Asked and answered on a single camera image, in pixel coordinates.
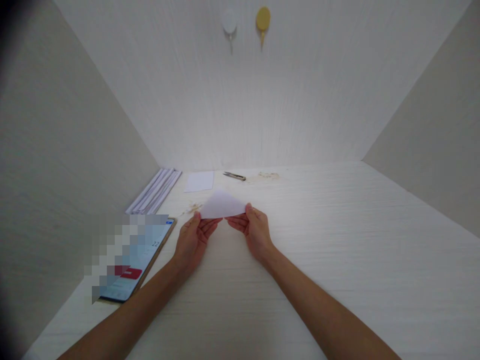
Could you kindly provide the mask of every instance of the white table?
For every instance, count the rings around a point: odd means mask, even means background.
[[[480,354],[480,240],[362,162],[231,169],[214,189],[264,211],[276,246],[404,359]],[[279,179],[258,176],[278,173]],[[173,255],[182,214],[212,191],[183,193],[159,214],[178,217],[147,279]],[[115,306],[84,306],[81,286],[31,351],[54,359]],[[323,354],[243,236],[225,221],[196,273],[153,321],[129,359],[318,359]]]

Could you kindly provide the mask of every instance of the person's left hand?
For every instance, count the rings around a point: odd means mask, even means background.
[[[187,275],[191,275],[202,260],[210,235],[215,231],[221,218],[201,219],[198,211],[180,229],[173,259]]]

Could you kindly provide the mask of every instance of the smartphone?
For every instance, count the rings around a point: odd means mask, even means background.
[[[130,267],[106,288],[100,299],[124,303],[138,291],[176,224],[177,219],[169,217],[165,225],[146,226],[145,236],[149,237],[151,242],[148,242],[143,254],[130,258]]]

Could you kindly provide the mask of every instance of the triangular paper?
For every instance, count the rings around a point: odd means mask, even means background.
[[[202,219],[217,219],[243,214],[246,204],[229,193],[216,190],[201,207]]]

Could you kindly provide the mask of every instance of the forearm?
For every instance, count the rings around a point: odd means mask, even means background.
[[[265,256],[263,265],[328,359],[399,359],[368,326],[277,249]]]
[[[174,259],[65,352],[63,359],[124,359],[187,275]]]

